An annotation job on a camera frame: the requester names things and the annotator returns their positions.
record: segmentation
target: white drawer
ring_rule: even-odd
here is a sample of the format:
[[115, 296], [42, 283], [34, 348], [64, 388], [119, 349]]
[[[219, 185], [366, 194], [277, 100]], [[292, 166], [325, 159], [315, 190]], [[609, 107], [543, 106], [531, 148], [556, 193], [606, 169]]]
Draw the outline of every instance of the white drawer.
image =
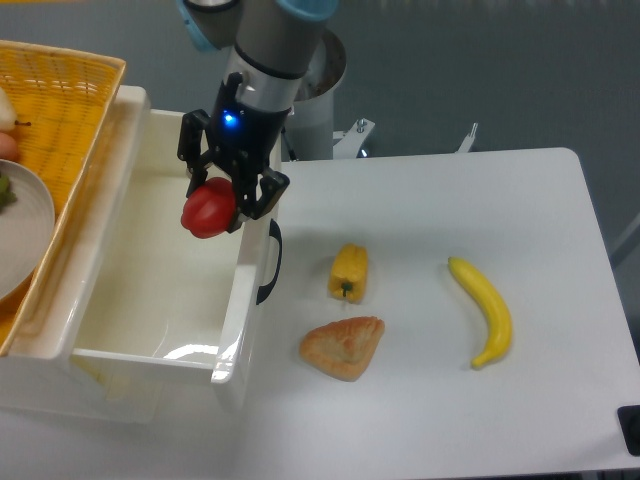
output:
[[[258, 290], [274, 275], [275, 267], [265, 273], [267, 263], [281, 253], [269, 237], [279, 237], [277, 224], [266, 216], [233, 234], [194, 238], [180, 225], [188, 185], [176, 157], [182, 115], [148, 112], [142, 89], [123, 87], [119, 98], [138, 112], [126, 132], [117, 125], [110, 131], [110, 145], [117, 150], [127, 143], [127, 152], [94, 165], [101, 177], [83, 192], [84, 213], [59, 281], [49, 286], [49, 300], [20, 332], [8, 361], [0, 361], [0, 371], [13, 370], [17, 378], [0, 404], [147, 420], [156, 397], [149, 392], [163, 383], [211, 382], [222, 405], [237, 409], [260, 318]], [[279, 157], [272, 158], [278, 164]], [[58, 390], [69, 385], [60, 378], [50, 395], [34, 395], [33, 382], [15, 373], [27, 364], [30, 371], [62, 372], [72, 390], [82, 386], [79, 394], [90, 397], [91, 408], [64, 407], [67, 395]], [[138, 413], [127, 411], [128, 401], [137, 403]]]

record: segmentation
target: yellow basket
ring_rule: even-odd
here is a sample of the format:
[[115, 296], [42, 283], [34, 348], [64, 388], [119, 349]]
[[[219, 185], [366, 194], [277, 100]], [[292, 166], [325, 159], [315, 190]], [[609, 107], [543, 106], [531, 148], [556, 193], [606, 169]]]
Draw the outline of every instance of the yellow basket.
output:
[[117, 58], [0, 41], [0, 86], [20, 122], [11, 132], [19, 163], [35, 172], [53, 197], [56, 226], [30, 282], [0, 301], [0, 356], [33, 315], [59, 252], [73, 204], [125, 72]]

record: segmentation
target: floor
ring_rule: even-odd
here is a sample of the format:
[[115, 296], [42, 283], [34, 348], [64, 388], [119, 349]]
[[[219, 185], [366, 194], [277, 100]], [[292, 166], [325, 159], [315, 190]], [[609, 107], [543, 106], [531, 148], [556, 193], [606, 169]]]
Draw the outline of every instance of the floor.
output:
[[[571, 148], [610, 245], [640, 212], [638, 25], [638, 0], [343, 0], [335, 127], [375, 121], [378, 156], [455, 151], [473, 122], [477, 150]], [[209, 109], [226, 61], [195, 51], [173, 2], [3, 5], [0, 32], [125, 58], [166, 110]], [[615, 275], [640, 346], [640, 249]]]

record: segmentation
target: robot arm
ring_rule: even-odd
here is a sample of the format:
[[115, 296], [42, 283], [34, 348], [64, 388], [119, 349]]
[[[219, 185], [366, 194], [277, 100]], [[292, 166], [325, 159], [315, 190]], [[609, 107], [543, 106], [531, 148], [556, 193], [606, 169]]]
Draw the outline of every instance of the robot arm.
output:
[[[225, 14], [228, 30], [238, 19], [213, 111], [184, 115], [178, 145], [178, 158], [191, 172], [187, 197], [205, 182], [212, 164], [231, 178], [236, 214], [227, 231], [232, 232], [271, 211], [289, 185], [285, 175], [270, 168], [269, 153], [337, 0], [178, 1], [201, 32], [207, 31], [207, 15], [219, 20]], [[228, 44], [230, 31], [215, 30], [213, 41]], [[209, 149], [201, 153], [203, 133]]]

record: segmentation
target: drawer handle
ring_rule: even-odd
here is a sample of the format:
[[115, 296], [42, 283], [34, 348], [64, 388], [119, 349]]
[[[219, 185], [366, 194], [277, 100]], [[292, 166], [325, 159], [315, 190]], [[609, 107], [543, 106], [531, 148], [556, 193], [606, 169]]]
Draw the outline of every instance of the drawer handle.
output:
[[256, 299], [256, 305], [260, 305], [267, 298], [269, 298], [273, 287], [276, 286], [276, 282], [278, 281], [278, 275], [280, 274], [280, 263], [282, 262], [282, 233], [280, 232], [280, 227], [273, 218], [271, 219], [271, 223], [269, 224], [269, 236], [275, 238], [278, 242], [278, 263], [276, 263], [276, 272], [273, 274], [273, 278], [271, 279], [271, 281], [266, 285], [262, 285], [260, 288], [258, 288], [258, 298]]

